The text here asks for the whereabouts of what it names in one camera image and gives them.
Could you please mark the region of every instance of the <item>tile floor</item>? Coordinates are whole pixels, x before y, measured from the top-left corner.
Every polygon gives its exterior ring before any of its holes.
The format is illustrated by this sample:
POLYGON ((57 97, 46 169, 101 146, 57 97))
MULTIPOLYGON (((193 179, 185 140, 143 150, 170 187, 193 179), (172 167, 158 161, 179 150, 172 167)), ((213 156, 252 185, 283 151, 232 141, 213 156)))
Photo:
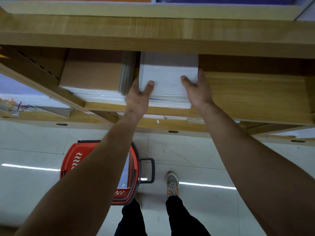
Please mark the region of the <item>tile floor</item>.
MULTIPOLYGON (((59 169, 69 147, 77 140, 99 140, 106 130, 44 128, 0 121, 0 165, 14 164, 59 169)), ((234 187, 209 138, 137 132, 134 142, 140 156, 156 162, 153 184, 141 185, 145 193, 142 212, 148 235, 170 235, 165 209, 165 176, 177 173, 181 182, 234 187)), ((315 177, 315 147, 266 143, 315 177)), ((144 162, 142 176, 150 178, 151 163, 144 162)), ((0 225, 19 226, 41 197, 59 179, 58 171, 0 166, 0 225)), ((188 211, 212 236, 263 236, 265 233, 235 189, 180 185, 188 211)), ((122 206, 112 206, 98 235, 114 235, 122 206)))

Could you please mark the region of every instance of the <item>red shopping basket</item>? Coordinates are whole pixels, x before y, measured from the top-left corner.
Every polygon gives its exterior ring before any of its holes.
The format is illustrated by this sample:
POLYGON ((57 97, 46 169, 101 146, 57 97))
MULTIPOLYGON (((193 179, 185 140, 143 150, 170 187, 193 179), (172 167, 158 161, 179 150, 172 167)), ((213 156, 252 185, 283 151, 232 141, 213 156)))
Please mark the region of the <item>red shopping basket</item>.
MULTIPOLYGON (((60 171, 60 179, 70 170, 78 165, 91 151, 100 143, 100 141, 78 141, 68 150, 63 159, 60 171)), ((152 158, 140 158, 136 145, 132 142, 128 153, 127 161, 120 179, 117 191, 115 193, 112 205, 128 205, 136 196, 139 184, 151 184, 155 179, 155 162, 152 158), (142 181, 141 161, 149 160, 152 165, 152 178, 150 181, 142 181)))

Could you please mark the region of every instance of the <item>brown cardboard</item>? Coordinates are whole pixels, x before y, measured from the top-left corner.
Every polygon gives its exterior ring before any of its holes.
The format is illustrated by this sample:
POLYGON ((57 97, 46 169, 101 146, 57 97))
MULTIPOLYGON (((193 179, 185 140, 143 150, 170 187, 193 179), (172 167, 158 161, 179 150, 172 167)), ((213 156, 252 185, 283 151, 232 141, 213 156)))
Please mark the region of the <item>brown cardboard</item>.
POLYGON ((70 49, 60 86, 117 91, 124 51, 70 49))

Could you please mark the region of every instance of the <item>stack of paper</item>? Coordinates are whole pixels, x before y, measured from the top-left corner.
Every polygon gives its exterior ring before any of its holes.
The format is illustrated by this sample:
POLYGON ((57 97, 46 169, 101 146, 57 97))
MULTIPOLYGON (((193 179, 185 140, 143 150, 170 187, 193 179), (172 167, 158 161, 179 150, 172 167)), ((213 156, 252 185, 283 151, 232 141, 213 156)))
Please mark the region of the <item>stack of paper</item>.
POLYGON ((198 54, 142 52, 139 88, 144 91, 147 83, 154 81, 149 106, 190 108, 186 89, 180 81, 182 75, 192 82, 198 80, 198 54))
POLYGON ((13 100, 17 104, 21 102, 21 105, 69 108, 68 105, 2 74, 0 74, 0 98, 13 100))
POLYGON ((136 52, 71 49, 59 86, 87 102, 125 105, 136 52))

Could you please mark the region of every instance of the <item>basket handle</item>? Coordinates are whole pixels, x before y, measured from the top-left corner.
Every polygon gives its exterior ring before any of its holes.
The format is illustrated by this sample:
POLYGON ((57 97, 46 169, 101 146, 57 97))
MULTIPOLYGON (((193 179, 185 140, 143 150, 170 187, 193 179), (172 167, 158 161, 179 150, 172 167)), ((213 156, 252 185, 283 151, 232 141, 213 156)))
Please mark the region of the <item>basket handle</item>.
POLYGON ((153 158, 139 158, 140 161, 142 160, 149 160, 151 161, 151 166, 152 166, 152 176, 150 181, 142 181, 140 179, 139 184, 152 184, 155 180, 155 161, 153 158))

